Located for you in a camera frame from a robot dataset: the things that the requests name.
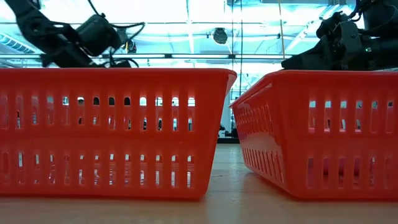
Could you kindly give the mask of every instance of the rectangular slot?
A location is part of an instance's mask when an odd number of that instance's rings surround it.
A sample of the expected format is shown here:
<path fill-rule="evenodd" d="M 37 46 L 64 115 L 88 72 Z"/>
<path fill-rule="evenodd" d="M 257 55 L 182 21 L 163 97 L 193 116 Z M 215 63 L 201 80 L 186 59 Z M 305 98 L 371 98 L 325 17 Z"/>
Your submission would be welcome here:
<path fill-rule="evenodd" d="M 369 160 L 369 187 L 374 188 L 374 183 L 375 183 L 375 168 L 376 168 L 376 158 L 371 157 Z"/>
<path fill-rule="evenodd" d="M 187 187 L 193 188 L 193 174 L 195 172 L 195 160 L 193 156 L 188 156 L 188 173 L 187 173 Z"/>
<path fill-rule="evenodd" d="M 160 185 L 160 171 L 159 170 L 155 171 L 155 185 L 156 186 Z"/>
<path fill-rule="evenodd" d="M 188 118 L 188 131 L 192 131 L 192 118 Z"/>
<path fill-rule="evenodd" d="M 178 187 L 178 156 L 172 156 L 172 187 Z"/>
<path fill-rule="evenodd" d="M 331 126 L 331 101 L 328 100 L 325 102 L 325 133 L 330 133 L 330 126 Z"/>
<path fill-rule="evenodd" d="M 116 109 L 114 107 L 115 105 L 115 99 L 113 96 L 108 98 L 108 127 L 109 130 L 115 130 L 116 129 Z"/>
<path fill-rule="evenodd" d="M 175 187 L 175 172 L 172 171 L 172 187 Z"/>
<path fill-rule="evenodd" d="M 147 129 L 147 118 L 144 118 L 144 122 L 142 123 L 142 130 L 145 131 Z"/>
<path fill-rule="evenodd" d="M 55 184 L 55 156 L 50 155 L 50 174 L 49 174 L 49 184 Z"/>
<path fill-rule="evenodd" d="M 387 102 L 387 114 L 386 114 L 386 133 L 391 134 L 394 131 L 394 104 L 390 100 Z"/>
<path fill-rule="evenodd" d="M 131 159 L 129 154 L 124 155 L 124 185 L 131 185 Z"/>
<path fill-rule="evenodd" d="M 261 152 L 261 154 L 262 154 L 262 161 L 264 163 L 264 170 L 265 170 L 266 174 L 268 174 L 266 157 L 264 156 L 264 152 Z"/>
<path fill-rule="evenodd" d="M 17 129 L 22 129 L 24 125 L 24 99 L 17 96 Z"/>
<path fill-rule="evenodd" d="M 143 170 L 140 170 L 140 181 L 139 181 L 139 184 L 141 186 L 145 185 L 145 171 L 143 171 Z"/>
<path fill-rule="evenodd" d="M 308 132 L 314 133 L 315 132 L 315 106 L 317 103 L 315 100 L 310 100 L 308 106 Z"/>
<path fill-rule="evenodd" d="M 323 188 L 329 188 L 329 169 L 330 169 L 330 163 L 329 163 L 329 158 L 324 158 L 323 159 L 323 181 L 322 181 L 322 186 Z"/>
<path fill-rule="evenodd" d="M 98 96 L 95 96 L 93 98 L 93 109 L 94 109 L 93 124 L 100 125 L 100 98 Z"/>
<path fill-rule="evenodd" d="M 62 97 L 62 124 L 69 125 L 69 98 L 67 96 Z"/>
<path fill-rule="evenodd" d="M 54 97 L 47 97 L 47 124 L 54 124 Z"/>
<path fill-rule="evenodd" d="M 187 172 L 187 188 L 191 188 L 191 172 Z"/>
<path fill-rule="evenodd" d="M 338 160 L 338 187 L 340 189 L 344 187 L 345 162 L 345 158 L 340 158 Z"/>
<path fill-rule="evenodd" d="M 313 174 L 313 158 L 308 159 L 307 164 L 307 187 L 313 188 L 314 174 Z"/>
<path fill-rule="evenodd" d="M 162 173 L 163 173 L 163 158 L 161 155 L 156 155 L 156 171 L 155 171 L 155 185 L 160 186 L 162 184 Z"/>
<path fill-rule="evenodd" d="M 354 159 L 354 178 L 353 178 L 353 185 L 354 188 L 359 188 L 359 169 L 360 168 L 360 160 L 359 158 Z"/>
<path fill-rule="evenodd" d="M 34 176 L 33 176 L 33 183 L 39 184 L 40 183 L 40 157 L 38 154 L 34 155 Z"/>
<path fill-rule="evenodd" d="M 279 179 L 283 183 L 284 182 L 284 176 L 282 175 L 282 169 L 280 167 L 280 161 L 279 161 L 279 155 L 278 154 L 276 154 L 276 163 L 277 163 L 277 168 L 278 168 Z"/>
<path fill-rule="evenodd" d="M 63 162 L 65 163 L 65 175 L 63 178 L 63 183 L 70 184 L 70 156 L 64 155 Z"/>
<path fill-rule="evenodd" d="M 176 118 L 173 119 L 173 131 L 178 130 L 178 121 Z"/>
<path fill-rule="evenodd" d="M 114 160 L 114 154 L 109 155 L 109 184 L 116 184 L 116 163 Z"/>
<path fill-rule="evenodd" d="M 259 157 L 259 161 L 260 161 L 261 172 L 263 172 L 263 171 L 264 171 L 264 168 L 262 167 L 261 154 L 260 154 L 260 152 L 257 152 L 257 153 L 258 153 L 258 157 Z"/>
<path fill-rule="evenodd" d="M 123 126 L 125 130 L 131 130 L 131 100 L 130 97 L 124 98 L 124 120 Z"/>
<path fill-rule="evenodd" d="M 78 124 L 84 125 L 85 119 L 85 99 L 82 96 L 77 98 L 77 106 L 78 106 Z"/>
<path fill-rule="evenodd" d="M 273 133 L 274 132 L 274 128 L 272 127 L 271 112 L 269 111 L 268 105 L 266 105 L 266 108 L 267 108 L 267 117 L 266 117 L 266 119 L 269 122 L 268 130 L 269 130 L 270 133 Z"/>
<path fill-rule="evenodd" d="M 24 184 L 25 183 L 25 160 L 24 160 L 23 153 L 18 153 L 18 183 Z"/>
<path fill-rule="evenodd" d="M 371 132 L 377 133 L 378 128 L 379 128 L 378 102 L 374 100 L 372 101 L 372 111 L 371 111 Z"/>
<path fill-rule="evenodd" d="M 269 175 L 272 176 L 272 169 L 271 169 L 271 163 L 269 162 L 268 152 L 266 152 L 266 157 L 267 157 Z"/>
<path fill-rule="evenodd" d="M 259 170 L 260 169 L 260 163 L 259 163 L 259 158 L 257 156 L 257 150 L 254 150 L 253 153 L 254 153 L 254 155 L 256 157 L 256 162 L 257 162 L 256 163 L 256 169 Z"/>
<path fill-rule="evenodd" d="M 162 130 L 162 118 L 159 117 L 157 120 L 157 130 L 161 131 Z"/>
<path fill-rule="evenodd" d="M 95 155 L 94 156 L 94 185 L 99 185 L 101 181 L 101 176 L 100 176 L 100 156 Z"/>
<path fill-rule="evenodd" d="M 345 133 L 347 128 L 347 101 L 343 100 L 340 103 L 340 132 Z"/>
<path fill-rule="evenodd" d="M 85 185 L 85 173 L 83 172 L 83 166 L 85 165 L 84 162 L 84 155 L 80 155 L 80 159 L 78 161 L 79 165 L 79 185 Z"/>
<path fill-rule="evenodd" d="M 0 95 L 0 128 L 8 128 L 8 105 L 5 95 Z"/>
<path fill-rule="evenodd" d="M 360 133 L 362 131 L 362 121 L 364 118 L 363 101 L 358 100 L 355 108 L 355 132 Z"/>
<path fill-rule="evenodd" d="M 147 183 L 147 158 L 144 154 L 140 155 L 140 185 L 146 186 Z"/>
<path fill-rule="evenodd" d="M 391 189 L 392 187 L 392 176 L 394 175 L 392 157 L 388 156 L 385 158 L 385 169 L 384 169 L 384 188 Z"/>
<path fill-rule="evenodd" d="M 32 96 L 32 124 L 38 124 L 39 121 L 39 98 Z"/>
<path fill-rule="evenodd" d="M 276 172 L 276 168 L 275 168 L 275 156 L 272 152 L 271 152 L 271 161 L 272 161 L 272 168 L 274 169 L 274 177 L 275 177 L 275 179 L 277 179 L 278 176 L 277 176 L 277 172 Z"/>

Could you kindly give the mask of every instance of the basket slot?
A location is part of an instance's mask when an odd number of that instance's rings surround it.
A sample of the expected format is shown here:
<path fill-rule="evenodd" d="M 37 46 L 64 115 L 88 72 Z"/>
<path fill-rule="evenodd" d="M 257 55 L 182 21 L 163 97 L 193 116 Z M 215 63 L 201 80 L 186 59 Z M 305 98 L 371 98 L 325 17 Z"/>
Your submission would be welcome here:
<path fill-rule="evenodd" d="M 387 102 L 387 118 L 386 118 L 386 132 L 392 134 L 394 132 L 394 100 L 390 99 Z"/>
<path fill-rule="evenodd" d="M 173 118 L 172 118 L 172 93 L 170 89 L 165 89 L 163 92 L 163 112 L 162 112 L 162 130 L 171 132 L 173 130 Z"/>
<path fill-rule="evenodd" d="M 386 134 L 387 133 L 387 96 L 385 94 L 381 94 L 379 98 L 379 108 L 378 108 L 378 133 Z"/>
<path fill-rule="evenodd" d="M 85 170 L 85 178 L 86 178 L 86 183 L 85 185 L 89 188 L 92 188 L 94 186 L 94 152 L 92 150 L 86 150 L 84 152 L 85 155 L 85 164 L 84 164 L 84 170 Z"/>
<path fill-rule="evenodd" d="M 137 91 L 131 93 L 131 111 L 130 111 L 130 118 L 131 118 L 131 131 L 137 132 L 141 129 L 141 122 L 140 122 L 140 96 Z"/>
<path fill-rule="evenodd" d="M 33 157 L 33 153 L 31 150 L 26 150 L 24 151 L 24 159 L 25 159 L 25 186 L 27 188 L 31 188 L 31 185 L 33 184 L 33 168 L 34 168 L 34 157 Z"/>
<path fill-rule="evenodd" d="M 181 147 L 180 153 L 178 155 L 180 158 L 178 163 L 178 177 L 179 177 L 178 188 L 186 189 L 188 186 L 188 154 L 186 148 Z"/>
<path fill-rule="evenodd" d="M 85 98 L 84 98 L 84 96 L 78 96 L 77 108 L 78 108 L 78 125 L 85 125 Z"/>
<path fill-rule="evenodd" d="M 95 107 L 98 107 L 98 105 L 94 105 L 94 98 L 96 98 L 96 103 L 100 102 L 100 99 L 97 96 L 94 96 L 94 93 L 91 90 L 88 90 L 87 94 L 85 95 L 85 110 L 84 110 L 84 120 L 85 120 L 85 126 L 89 129 L 94 126 L 94 117 L 97 118 L 98 115 L 96 116 L 95 114 Z"/>
<path fill-rule="evenodd" d="M 77 94 L 74 92 L 71 92 L 69 95 L 69 108 L 70 108 L 70 116 L 69 116 L 69 123 L 72 127 L 78 126 L 79 122 L 79 108 L 78 108 L 78 101 L 77 99 Z"/>
<path fill-rule="evenodd" d="M 9 128 L 10 129 L 16 129 L 17 128 L 17 98 L 16 94 L 13 91 L 9 91 L 7 94 L 7 111 L 8 111 L 8 122 L 9 122 Z"/>
<path fill-rule="evenodd" d="M 116 129 L 116 108 L 115 108 L 116 100 L 114 96 L 110 96 L 108 98 L 108 128 L 109 130 Z"/>
<path fill-rule="evenodd" d="M 172 98 L 172 116 L 173 116 L 173 128 L 172 128 L 172 130 L 173 131 L 178 131 L 179 130 L 179 126 L 180 126 L 180 121 L 178 120 L 179 119 L 179 112 L 180 112 L 180 110 L 179 110 L 179 106 L 180 106 L 180 104 L 179 104 L 179 100 L 178 100 L 178 97 L 173 97 Z"/>
<path fill-rule="evenodd" d="M 177 155 L 172 156 L 172 171 L 171 171 L 171 186 L 172 188 L 178 188 L 180 182 L 180 175 L 179 175 L 179 158 Z"/>
<path fill-rule="evenodd" d="M 122 92 L 115 94 L 115 129 L 117 131 L 123 131 L 124 127 L 124 120 L 126 119 L 124 116 L 124 95 Z"/>
<path fill-rule="evenodd" d="M 183 89 L 179 94 L 179 107 L 178 107 L 178 128 L 181 133 L 188 132 L 188 91 Z"/>
<path fill-rule="evenodd" d="M 318 94 L 315 106 L 315 133 L 320 134 L 325 132 L 324 119 L 325 119 L 325 96 Z"/>
<path fill-rule="evenodd" d="M 158 128 L 158 120 L 156 119 L 155 111 L 155 91 L 150 90 L 147 94 L 147 130 L 153 133 Z"/>
<path fill-rule="evenodd" d="M 345 119 L 346 132 L 347 133 L 355 133 L 356 122 L 355 122 L 355 113 L 356 113 L 356 100 L 354 95 L 349 95 L 347 99 L 347 113 Z"/>
<path fill-rule="evenodd" d="M 24 99 L 27 99 L 24 101 L 24 111 L 25 111 L 25 127 L 28 129 L 32 126 L 32 100 L 29 100 L 32 98 L 31 92 L 29 90 L 24 91 Z"/>
<path fill-rule="evenodd" d="M 162 130 L 162 116 L 163 116 L 163 99 L 162 97 L 156 97 L 155 101 L 155 122 L 156 126 L 155 129 L 158 131 Z"/>
<path fill-rule="evenodd" d="M 195 183 L 194 183 L 194 180 L 195 180 L 195 157 L 188 156 L 187 162 L 188 162 L 187 188 L 193 189 L 193 188 L 195 188 Z"/>
<path fill-rule="evenodd" d="M 0 128 L 7 129 L 9 122 L 9 111 L 8 111 L 8 102 L 7 95 L 0 95 Z"/>
<path fill-rule="evenodd" d="M 70 108 L 69 108 L 69 97 L 67 95 L 62 96 L 62 124 L 70 124 Z"/>
<path fill-rule="evenodd" d="M 361 132 L 363 134 L 371 133 L 371 113 L 372 103 L 370 97 L 366 97 L 363 100 L 363 119 L 361 121 Z"/>

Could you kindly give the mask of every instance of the plastic basket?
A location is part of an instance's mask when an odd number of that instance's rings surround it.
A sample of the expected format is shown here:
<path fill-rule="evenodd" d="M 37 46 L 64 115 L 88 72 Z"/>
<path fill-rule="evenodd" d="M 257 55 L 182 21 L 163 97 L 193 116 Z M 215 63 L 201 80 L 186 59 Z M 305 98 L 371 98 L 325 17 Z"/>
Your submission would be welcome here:
<path fill-rule="evenodd" d="M 2 69 L 0 194 L 198 198 L 221 69 Z"/>
<path fill-rule="evenodd" d="M 398 73 L 279 71 L 231 107 L 248 168 L 297 198 L 398 198 Z"/>

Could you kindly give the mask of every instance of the fluorescent light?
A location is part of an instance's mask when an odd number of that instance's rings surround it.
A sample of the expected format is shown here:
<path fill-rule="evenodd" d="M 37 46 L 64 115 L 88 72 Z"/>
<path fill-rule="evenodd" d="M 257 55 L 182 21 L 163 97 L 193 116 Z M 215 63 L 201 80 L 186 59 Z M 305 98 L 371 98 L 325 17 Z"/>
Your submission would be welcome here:
<path fill-rule="evenodd" d="M 38 54 L 1 54 L 0 58 L 3 59 L 38 59 Z"/>
<path fill-rule="evenodd" d="M 165 58 L 164 54 L 114 54 L 114 58 Z"/>
<path fill-rule="evenodd" d="M 215 54 L 172 54 L 173 58 L 228 58 L 229 55 Z"/>
<path fill-rule="evenodd" d="M 285 58 L 291 58 L 291 55 L 285 55 Z M 283 55 L 236 55 L 239 59 L 284 59 Z"/>

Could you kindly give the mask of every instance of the wooden table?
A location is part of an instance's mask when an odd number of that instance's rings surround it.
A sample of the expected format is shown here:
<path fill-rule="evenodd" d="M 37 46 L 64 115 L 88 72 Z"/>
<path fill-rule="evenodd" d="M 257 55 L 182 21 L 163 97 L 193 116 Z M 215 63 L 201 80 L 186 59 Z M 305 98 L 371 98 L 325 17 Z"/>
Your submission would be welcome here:
<path fill-rule="evenodd" d="M 238 145 L 218 145 L 200 202 L 0 198 L 0 223 L 398 223 L 398 203 L 296 202 L 243 163 Z"/>

